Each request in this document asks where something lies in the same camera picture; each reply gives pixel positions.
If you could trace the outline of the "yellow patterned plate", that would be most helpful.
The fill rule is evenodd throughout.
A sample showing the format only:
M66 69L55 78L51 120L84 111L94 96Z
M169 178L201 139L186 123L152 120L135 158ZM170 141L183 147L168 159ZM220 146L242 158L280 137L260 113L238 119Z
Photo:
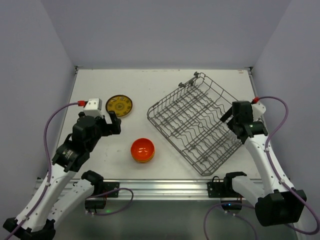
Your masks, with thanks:
M107 112L115 112L118 118L123 118L130 114L133 109L133 101L126 95L118 94L110 97L106 104Z

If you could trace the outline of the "orange bowl back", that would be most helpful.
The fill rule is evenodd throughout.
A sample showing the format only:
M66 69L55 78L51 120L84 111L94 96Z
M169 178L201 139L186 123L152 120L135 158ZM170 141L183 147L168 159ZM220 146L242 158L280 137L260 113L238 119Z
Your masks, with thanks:
M136 139L130 148L130 153L133 158L148 159L155 155L155 146L148 138Z

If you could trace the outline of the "orange bowl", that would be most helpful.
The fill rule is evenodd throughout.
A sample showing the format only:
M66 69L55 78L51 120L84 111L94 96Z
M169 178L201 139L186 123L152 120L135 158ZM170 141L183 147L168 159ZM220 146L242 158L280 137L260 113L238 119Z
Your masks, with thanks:
M136 139L130 148L130 153L133 158L148 159L155 155L155 146L148 138Z
M152 159L147 159L147 160L140 160L140 159L134 159L137 163L141 163L141 164L145 164L145 163L148 163L148 162L151 162Z

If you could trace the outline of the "grey wire dish rack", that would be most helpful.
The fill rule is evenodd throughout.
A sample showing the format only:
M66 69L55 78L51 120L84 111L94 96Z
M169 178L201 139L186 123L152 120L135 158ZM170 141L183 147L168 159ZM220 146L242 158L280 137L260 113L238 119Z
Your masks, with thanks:
M154 126L163 178L200 179L243 171L260 177L249 152L221 122L236 100L255 90L245 70L154 71L147 119Z

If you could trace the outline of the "orange bowl front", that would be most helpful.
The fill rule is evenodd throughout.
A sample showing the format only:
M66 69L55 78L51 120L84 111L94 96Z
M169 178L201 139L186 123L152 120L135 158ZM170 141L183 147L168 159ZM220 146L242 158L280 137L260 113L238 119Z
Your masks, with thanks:
M148 163L148 162L151 162L152 159L147 159L147 160L140 160L140 159L134 159L137 163L141 163L141 164L145 164L145 163Z

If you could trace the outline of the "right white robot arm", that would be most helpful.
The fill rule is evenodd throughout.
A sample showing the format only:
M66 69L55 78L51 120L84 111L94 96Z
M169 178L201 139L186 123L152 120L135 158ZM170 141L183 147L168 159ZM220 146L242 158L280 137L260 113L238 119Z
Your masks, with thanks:
M242 171L229 172L223 179L224 189L244 197L255 210L264 226L293 224L299 221L307 196L297 190L282 170L277 157L267 142L268 131L254 114L249 101L234 101L220 118L250 153L262 180L257 186Z

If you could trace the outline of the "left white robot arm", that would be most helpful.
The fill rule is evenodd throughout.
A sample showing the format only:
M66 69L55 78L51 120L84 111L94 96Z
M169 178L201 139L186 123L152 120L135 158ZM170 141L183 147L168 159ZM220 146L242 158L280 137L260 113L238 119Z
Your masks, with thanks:
M107 116L110 122L97 110L79 113L72 132L49 161L47 175L30 202L16 217L5 220L3 228L9 232L7 239L16 236L21 240L51 240L56 234L56 227L69 212L87 197L102 194L104 178L88 170L73 189L60 196L90 158L101 137L120 134L121 120L116 113L109 111Z

